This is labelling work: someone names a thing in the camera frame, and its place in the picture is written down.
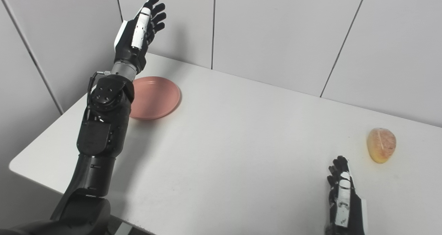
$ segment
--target bread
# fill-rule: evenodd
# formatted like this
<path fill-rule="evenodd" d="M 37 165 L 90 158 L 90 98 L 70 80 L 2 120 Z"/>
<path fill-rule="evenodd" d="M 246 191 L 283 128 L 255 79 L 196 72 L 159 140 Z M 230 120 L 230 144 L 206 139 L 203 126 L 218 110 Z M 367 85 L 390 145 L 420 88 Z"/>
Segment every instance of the bread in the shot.
<path fill-rule="evenodd" d="M 388 129 L 374 128 L 367 138 L 368 152 L 376 163 L 385 163 L 396 149 L 396 137 Z"/>

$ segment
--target white table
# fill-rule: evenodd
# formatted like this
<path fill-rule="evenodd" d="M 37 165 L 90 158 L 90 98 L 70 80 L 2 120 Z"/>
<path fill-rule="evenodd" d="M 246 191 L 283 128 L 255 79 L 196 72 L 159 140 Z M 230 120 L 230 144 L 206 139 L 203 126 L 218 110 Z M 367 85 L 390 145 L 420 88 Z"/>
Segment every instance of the white table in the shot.
<path fill-rule="evenodd" d="M 139 75 L 182 92 L 178 109 L 131 120 L 108 199 L 112 214 L 157 235 L 323 234 L 327 167 L 351 161 L 373 235 L 442 230 L 442 128 L 147 55 Z M 65 191 L 85 108 L 80 99 L 10 164 Z M 396 134 L 395 154 L 374 163 L 366 136 Z"/>

